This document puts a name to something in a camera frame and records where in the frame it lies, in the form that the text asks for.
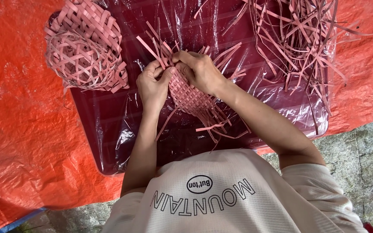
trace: hand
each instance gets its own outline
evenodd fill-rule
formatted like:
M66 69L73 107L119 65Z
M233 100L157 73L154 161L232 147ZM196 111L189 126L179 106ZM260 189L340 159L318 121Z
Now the hand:
M175 67L184 72L190 84L200 91L217 98L218 91L226 85L227 79L215 67L208 55L183 50L176 52L172 58Z
M163 72L161 79L159 81L156 80L162 71L159 61L155 60L146 66L136 80L144 114L158 116L165 103L168 95L168 83L176 69L174 67L167 68Z

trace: oval logo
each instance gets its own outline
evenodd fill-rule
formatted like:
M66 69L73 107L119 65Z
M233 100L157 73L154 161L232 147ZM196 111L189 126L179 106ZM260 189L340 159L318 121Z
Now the oval logo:
M186 188L195 194L208 192L212 187L212 179L206 175L197 175L188 180Z

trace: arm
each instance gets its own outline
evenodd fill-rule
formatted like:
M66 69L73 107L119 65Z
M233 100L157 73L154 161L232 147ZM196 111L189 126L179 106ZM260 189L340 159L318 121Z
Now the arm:
M120 197L131 192L145 192L149 181L155 177L156 128L174 68L166 69L161 79L157 81L156 78L162 71L159 62L153 61L136 80L143 105L142 121L123 177Z
M190 84L228 104L279 158L280 168L301 163L325 162L314 144L288 119L226 79L211 58L194 52L179 51L174 62Z

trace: forearm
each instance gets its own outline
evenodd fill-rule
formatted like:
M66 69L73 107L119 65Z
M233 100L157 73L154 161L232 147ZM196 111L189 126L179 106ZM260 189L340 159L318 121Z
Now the forearm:
M159 114L144 112L139 132L128 160L121 196L132 189L147 187L155 177L156 141Z
M281 168L302 163L300 161L324 165L317 148L299 129L234 83L226 82L216 96L234 109L251 130L279 155Z

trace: clear plastic wrap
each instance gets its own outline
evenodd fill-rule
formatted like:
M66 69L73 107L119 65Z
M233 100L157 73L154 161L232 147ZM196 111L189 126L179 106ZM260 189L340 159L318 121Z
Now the clear plastic wrap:
M124 172L135 143L142 117L142 103L137 92L136 78L143 67L154 60L153 56L136 40L136 36L140 36L149 43L150 40L144 33L148 29L146 21L157 27L158 17L160 18L161 38L171 47L174 46L175 40L179 42L179 47L183 50L198 51L202 46L211 46L209 55L214 58L236 43L242 42L242 46L234 53L228 66L222 72L225 77L229 77L236 67L246 68L246 76L233 80L243 90L290 119L309 138L321 136L328 129L328 112L324 103L317 94L312 93L309 96L306 94L306 82L302 80L301 85L290 96L290 92L298 82L298 77L292 77L288 92L284 91L284 77L279 80L274 79L270 68L256 51L248 12L224 36L221 35L240 11L244 2L211 0L204 5L202 12L194 19L193 16L202 2L168 0L103 0L99 2L117 19L121 28L122 56L127 63L131 88L121 89L114 94L90 90L82 92L78 88L71 88L71 93L96 166L103 175ZM267 7L271 11L275 9L278 11L273 1L268 1ZM271 22L278 25L276 18L271 18ZM270 50L265 47L262 49L267 56L271 55ZM334 56L334 48L329 48L326 52ZM329 72L328 82L331 82L331 77L333 73ZM262 78L277 82L272 84ZM231 120L232 126L226 127L228 135L237 136L246 130L245 125L232 109L220 100L216 102ZM158 131L173 109L173 100L168 95L161 110ZM318 134L316 134L314 119L318 125ZM159 137L158 166L211 151L215 144L208 133L206 131L195 132L195 129L201 127L203 125L198 118L177 111ZM246 134L238 139L222 137L215 150L258 149L265 146L266 144L257 135Z

